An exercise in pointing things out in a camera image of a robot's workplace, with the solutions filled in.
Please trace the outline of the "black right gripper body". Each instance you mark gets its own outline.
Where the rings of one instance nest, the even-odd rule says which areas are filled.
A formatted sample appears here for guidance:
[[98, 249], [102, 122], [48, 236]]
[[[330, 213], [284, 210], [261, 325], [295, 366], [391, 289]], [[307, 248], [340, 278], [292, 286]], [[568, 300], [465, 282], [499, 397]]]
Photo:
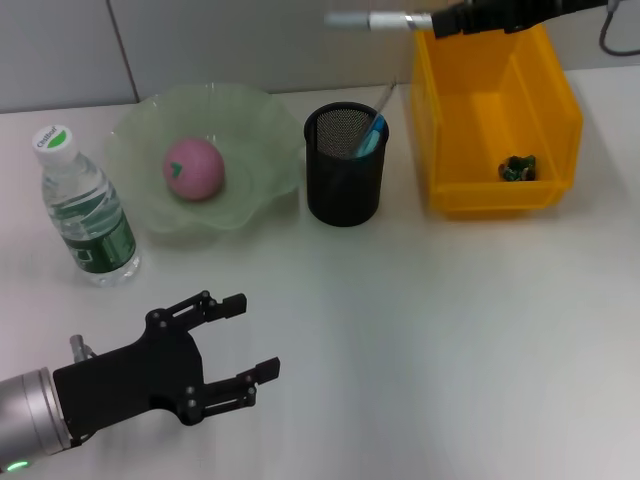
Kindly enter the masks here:
[[547, 20], [606, 6], [607, 0], [517, 0], [504, 6], [502, 28], [506, 33], [529, 29]]

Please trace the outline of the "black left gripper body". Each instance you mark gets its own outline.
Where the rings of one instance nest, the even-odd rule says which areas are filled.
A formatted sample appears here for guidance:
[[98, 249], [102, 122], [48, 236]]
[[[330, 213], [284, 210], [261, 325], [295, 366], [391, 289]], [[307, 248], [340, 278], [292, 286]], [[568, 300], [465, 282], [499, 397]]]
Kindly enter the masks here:
[[207, 321], [206, 308], [153, 310], [134, 343], [55, 370], [71, 444], [152, 410], [186, 426], [204, 420], [202, 357], [189, 331]]

